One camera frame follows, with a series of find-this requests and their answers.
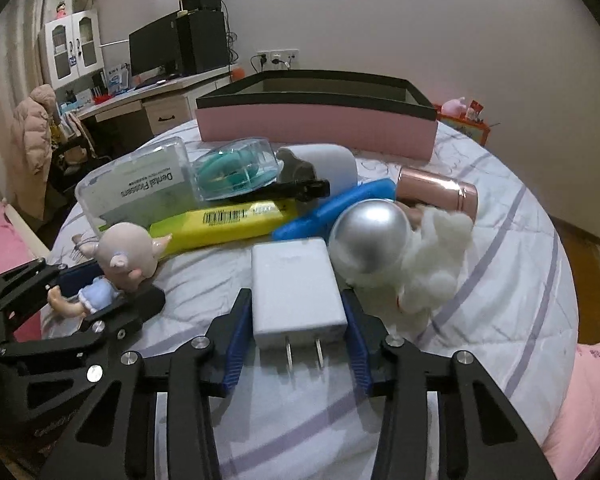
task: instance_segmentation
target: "wooden floor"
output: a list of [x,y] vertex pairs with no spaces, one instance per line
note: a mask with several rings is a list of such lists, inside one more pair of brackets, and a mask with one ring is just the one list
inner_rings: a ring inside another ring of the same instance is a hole
[[567,253],[578,298],[578,342],[600,342],[600,253],[598,248],[577,234],[558,226]]

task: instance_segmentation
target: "glass cabinet door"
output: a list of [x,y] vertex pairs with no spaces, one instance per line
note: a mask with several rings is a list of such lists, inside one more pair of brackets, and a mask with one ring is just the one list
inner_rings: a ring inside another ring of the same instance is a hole
[[79,22],[80,44],[78,45],[78,56],[82,56],[82,62],[86,67],[95,65],[98,62],[96,58],[96,46],[93,42],[93,23],[91,18],[84,17]]
[[71,75],[71,66],[69,64],[69,56],[72,55],[69,48],[69,43],[66,40],[66,27],[58,25],[51,32],[53,43],[53,55],[58,79]]

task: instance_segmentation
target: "clear plastic case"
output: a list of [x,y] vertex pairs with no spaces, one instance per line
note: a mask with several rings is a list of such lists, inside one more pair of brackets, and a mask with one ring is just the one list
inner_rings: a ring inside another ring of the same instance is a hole
[[98,234],[118,222],[145,228],[200,207],[184,142],[170,137],[91,171],[75,197]]
[[200,196],[221,200],[266,186],[278,176],[278,162],[267,139],[235,140],[192,163]]

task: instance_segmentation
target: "pink box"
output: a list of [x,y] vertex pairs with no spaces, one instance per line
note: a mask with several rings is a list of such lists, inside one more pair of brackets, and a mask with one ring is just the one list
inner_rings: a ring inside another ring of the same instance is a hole
[[438,129],[435,108],[408,81],[350,72],[263,72],[210,92],[197,105],[205,141],[330,142],[429,160]]

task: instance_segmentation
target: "pink bedding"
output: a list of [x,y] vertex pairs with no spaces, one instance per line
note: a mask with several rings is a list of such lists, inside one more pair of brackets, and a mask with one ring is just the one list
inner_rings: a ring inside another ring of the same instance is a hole
[[[0,274],[30,262],[33,258],[33,254],[4,216],[4,204],[0,202]],[[40,339],[40,313],[27,320],[14,335],[18,341]]]
[[574,480],[600,446],[600,343],[578,345],[571,382],[542,450],[558,480]]

